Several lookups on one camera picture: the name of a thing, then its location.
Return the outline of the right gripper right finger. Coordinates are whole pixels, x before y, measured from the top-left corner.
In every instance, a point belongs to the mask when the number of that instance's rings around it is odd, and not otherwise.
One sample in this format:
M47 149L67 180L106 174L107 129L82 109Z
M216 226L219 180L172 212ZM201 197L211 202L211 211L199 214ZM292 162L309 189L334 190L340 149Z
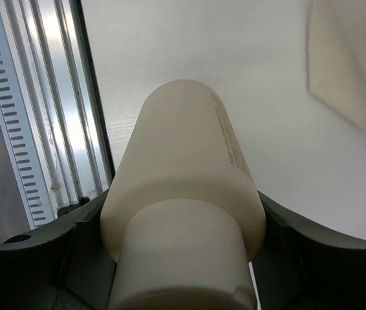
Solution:
M259 195L266 236L253 259L262 309L366 309L366 240Z

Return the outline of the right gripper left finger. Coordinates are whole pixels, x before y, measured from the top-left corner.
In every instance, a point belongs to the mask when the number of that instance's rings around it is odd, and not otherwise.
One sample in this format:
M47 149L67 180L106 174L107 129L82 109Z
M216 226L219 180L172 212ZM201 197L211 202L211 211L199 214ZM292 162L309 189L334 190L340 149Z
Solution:
M0 243L0 309L107 309L115 262L100 236L107 193Z

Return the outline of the cream bottle wide cap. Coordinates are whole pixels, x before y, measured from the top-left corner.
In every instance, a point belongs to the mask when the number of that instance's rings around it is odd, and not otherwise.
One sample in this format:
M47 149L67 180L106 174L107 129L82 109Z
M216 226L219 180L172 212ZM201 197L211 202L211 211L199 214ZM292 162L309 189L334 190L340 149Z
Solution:
M153 91L102 208L110 309L255 309L266 218L224 104L176 80Z

